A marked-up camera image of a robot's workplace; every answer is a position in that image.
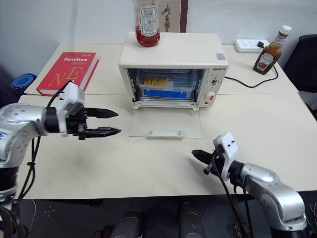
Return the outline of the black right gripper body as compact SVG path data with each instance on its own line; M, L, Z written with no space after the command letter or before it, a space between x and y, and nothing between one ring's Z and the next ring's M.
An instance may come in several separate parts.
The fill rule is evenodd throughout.
M204 174L221 174L224 166L223 152L222 146L217 146L213 150L211 153L211 163L204 168Z

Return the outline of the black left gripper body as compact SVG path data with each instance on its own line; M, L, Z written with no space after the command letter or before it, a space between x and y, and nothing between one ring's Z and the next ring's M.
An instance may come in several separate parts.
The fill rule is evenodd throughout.
M85 140L87 135L87 112L81 108L76 114L70 115L66 119L67 133L78 136L79 140Z

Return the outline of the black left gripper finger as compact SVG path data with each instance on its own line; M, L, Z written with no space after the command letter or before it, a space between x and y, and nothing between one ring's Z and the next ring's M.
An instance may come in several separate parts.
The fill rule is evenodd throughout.
M95 117L99 119L108 119L118 116L118 113L114 111L101 108L85 108L85 112L88 117Z
M86 138L108 137L121 132L121 129L112 127L98 127L95 129L87 129Z

